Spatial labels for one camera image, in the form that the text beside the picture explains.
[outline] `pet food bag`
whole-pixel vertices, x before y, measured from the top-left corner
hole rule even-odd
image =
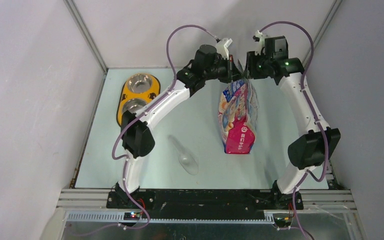
[[[246,78],[228,84],[221,93],[218,122],[224,152],[249,154],[256,140],[258,99]]]

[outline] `metal bowl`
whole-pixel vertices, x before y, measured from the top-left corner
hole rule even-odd
[[[152,86],[152,76],[149,74],[135,74],[127,80],[127,87],[130,92],[141,94],[148,91]]]
[[[131,113],[136,113],[137,110],[145,107],[147,102],[141,98],[132,98],[123,105],[122,113],[129,110]]]

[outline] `black mounting base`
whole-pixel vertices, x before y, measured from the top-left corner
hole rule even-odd
[[[139,189],[132,197],[142,199],[153,219],[180,220],[260,220],[264,210],[288,210],[292,194],[273,189]],[[295,205],[304,208],[299,192]],[[108,209],[137,209],[118,186],[108,194]]]

